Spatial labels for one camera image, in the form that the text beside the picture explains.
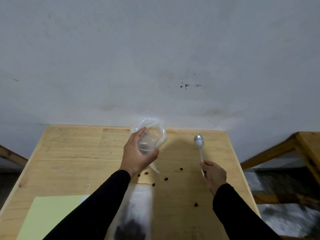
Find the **spoon handle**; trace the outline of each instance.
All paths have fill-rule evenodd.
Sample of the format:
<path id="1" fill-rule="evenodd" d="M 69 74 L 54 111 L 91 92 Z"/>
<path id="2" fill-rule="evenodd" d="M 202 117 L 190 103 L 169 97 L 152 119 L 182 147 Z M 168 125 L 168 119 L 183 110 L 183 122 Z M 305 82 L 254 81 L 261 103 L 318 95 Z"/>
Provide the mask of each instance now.
<path id="1" fill-rule="evenodd" d="M 202 155 L 202 148 L 200 147 L 200 160 L 203 162 L 203 155 Z M 205 177 L 207 172 L 203 171 L 203 169 L 201 169 L 202 171 L 202 176 Z"/>

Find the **clear plastic bag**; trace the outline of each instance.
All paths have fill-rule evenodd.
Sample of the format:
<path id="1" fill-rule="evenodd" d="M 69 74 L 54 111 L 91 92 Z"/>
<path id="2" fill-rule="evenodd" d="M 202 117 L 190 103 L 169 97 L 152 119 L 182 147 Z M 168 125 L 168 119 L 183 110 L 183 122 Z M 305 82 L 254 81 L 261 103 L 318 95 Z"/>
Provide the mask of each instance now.
<path id="1" fill-rule="evenodd" d="M 148 128 L 153 128 L 156 129 L 160 138 L 157 142 L 157 144 L 155 145 L 156 148 L 159 148 L 160 146 L 162 146 L 162 144 L 164 144 L 164 142 L 167 139 L 167 132 L 165 127 L 162 125 L 162 123 L 160 123 L 158 120 L 156 119 L 140 119 L 138 123 L 136 123 L 133 127 L 131 127 L 130 132 L 131 133 L 135 133 L 138 130 L 140 130 L 141 128 L 145 127 Z M 151 163 L 150 167 L 156 172 L 156 173 L 160 173 L 159 170 L 157 169 L 155 163 Z"/>
<path id="2" fill-rule="evenodd" d="M 108 229 L 108 240 L 151 240 L 154 188 L 129 184 L 122 203 Z"/>

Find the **clear plastic cup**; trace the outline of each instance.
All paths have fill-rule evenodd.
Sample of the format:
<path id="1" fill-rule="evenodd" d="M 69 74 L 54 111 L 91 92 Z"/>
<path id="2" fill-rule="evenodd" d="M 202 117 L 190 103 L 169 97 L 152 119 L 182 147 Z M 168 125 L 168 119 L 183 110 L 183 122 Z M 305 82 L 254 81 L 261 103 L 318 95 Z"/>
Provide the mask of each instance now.
<path id="1" fill-rule="evenodd" d="M 145 130 L 138 140 L 137 146 L 142 155 L 150 155 L 156 148 L 160 136 Z"/>

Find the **hand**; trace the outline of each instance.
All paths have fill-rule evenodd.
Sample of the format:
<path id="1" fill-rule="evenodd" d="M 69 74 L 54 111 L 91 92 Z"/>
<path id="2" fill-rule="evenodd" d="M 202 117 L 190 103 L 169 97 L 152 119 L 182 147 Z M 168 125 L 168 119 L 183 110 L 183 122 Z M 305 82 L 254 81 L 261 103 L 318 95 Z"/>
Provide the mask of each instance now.
<path id="1" fill-rule="evenodd" d="M 208 188 L 214 197 L 218 188 L 227 183 L 227 172 L 215 162 L 207 160 L 204 163 L 201 161 L 200 167 L 207 172 Z"/>
<path id="2" fill-rule="evenodd" d="M 144 170 L 158 158 L 159 149 L 155 149 L 152 154 L 144 156 L 137 147 L 137 142 L 146 129 L 146 127 L 143 127 L 133 133 L 123 148 L 123 157 L 119 170 L 126 170 L 130 174 L 130 177 Z"/>

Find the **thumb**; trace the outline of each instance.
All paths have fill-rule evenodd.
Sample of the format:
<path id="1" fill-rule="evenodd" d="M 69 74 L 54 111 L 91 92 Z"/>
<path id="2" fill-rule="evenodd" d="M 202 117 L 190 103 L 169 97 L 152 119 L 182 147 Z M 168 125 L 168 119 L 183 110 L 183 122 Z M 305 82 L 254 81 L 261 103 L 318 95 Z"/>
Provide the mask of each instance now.
<path id="1" fill-rule="evenodd" d="M 204 164 L 202 161 L 200 162 L 200 167 L 204 170 L 204 171 L 209 171 L 211 166 L 208 166 L 206 164 Z"/>
<path id="2" fill-rule="evenodd" d="M 146 160 L 148 162 L 148 164 L 154 162 L 154 160 L 156 160 L 158 158 L 158 155 L 159 155 L 159 149 L 156 148 L 153 153 L 151 153 L 149 156 L 147 156 Z"/>

